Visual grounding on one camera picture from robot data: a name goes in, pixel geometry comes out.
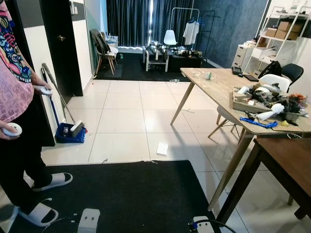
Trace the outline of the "person's left hand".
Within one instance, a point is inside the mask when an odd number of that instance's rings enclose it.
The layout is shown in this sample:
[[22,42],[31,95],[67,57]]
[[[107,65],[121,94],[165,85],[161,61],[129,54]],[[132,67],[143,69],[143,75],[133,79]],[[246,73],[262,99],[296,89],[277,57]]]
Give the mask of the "person's left hand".
[[31,73],[31,84],[33,84],[36,93],[47,96],[51,95],[52,93],[51,88],[46,83],[46,81],[40,78],[35,72]]

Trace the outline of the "person's right hand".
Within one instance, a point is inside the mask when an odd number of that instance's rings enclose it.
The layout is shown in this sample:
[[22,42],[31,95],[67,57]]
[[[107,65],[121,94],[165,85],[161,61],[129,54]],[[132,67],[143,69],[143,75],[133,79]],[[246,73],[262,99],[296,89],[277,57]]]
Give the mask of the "person's right hand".
[[11,123],[7,123],[4,121],[0,122],[0,138],[3,140],[14,140],[18,138],[18,136],[15,136],[16,130],[11,125]]

